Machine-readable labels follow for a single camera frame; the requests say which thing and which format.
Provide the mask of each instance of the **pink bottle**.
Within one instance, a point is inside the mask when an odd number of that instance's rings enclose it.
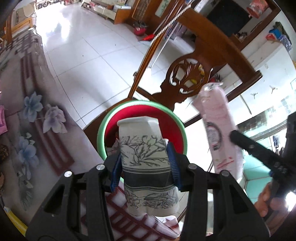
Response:
[[[212,154],[215,173],[228,170],[239,180],[243,175],[242,151],[229,138],[237,130],[228,109],[228,100],[218,83],[205,84],[193,106],[198,109],[204,121]]]

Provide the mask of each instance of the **floral tablecloth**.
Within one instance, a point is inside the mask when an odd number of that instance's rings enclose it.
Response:
[[[66,96],[57,89],[34,29],[19,34],[0,53],[0,90],[8,128],[0,135],[0,144],[8,147],[8,157],[0,161],[5,176],[1,195],[5,206],[29,225],[64,171],[86,172],[103,160],[65,109]],[[116,240],[174,240],[179,235],[174,218],[165,225],[152,216],[129,215],[122,183],[106,200]],[[83,211],[81,221],[86,227]]]

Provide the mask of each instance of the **ceramic cup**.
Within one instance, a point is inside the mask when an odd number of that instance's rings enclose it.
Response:
[[[128,212],[159,217],[176,213],[179,199],[158,119],[133,117],[117,125]]]

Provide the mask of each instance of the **black screen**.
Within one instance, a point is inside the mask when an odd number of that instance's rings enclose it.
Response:
[[[228,37],[238,33],[251,19],[233,0],[221,0],[207,18]]]

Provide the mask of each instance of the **blue flower print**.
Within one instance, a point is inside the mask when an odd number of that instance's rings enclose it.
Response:
[[[47,104],[47,108],[48,110],[43,122],[43,133],[48,132],[50,129],[54,133],[67,133],[64,125],[64,122],[66,122],[64,112],[57,106],[51,106],[50,104]]]
[[[36,147],[29,143],[24,137],[20,137],[19,140],[20,151],[18,153],[19,160],[26,166],[27,179],[31,179],[30,167],[36,168],[39,164],[39,159],[36,156]]]
[[[42,95],[37,95],[34,92],[31,97],[25,97],[25,109],[23,111],[23,116],[25,119],[28,119],[30,122],[34,122],[37,118],[37,112],[43,109],[43,105],[40,103]]]

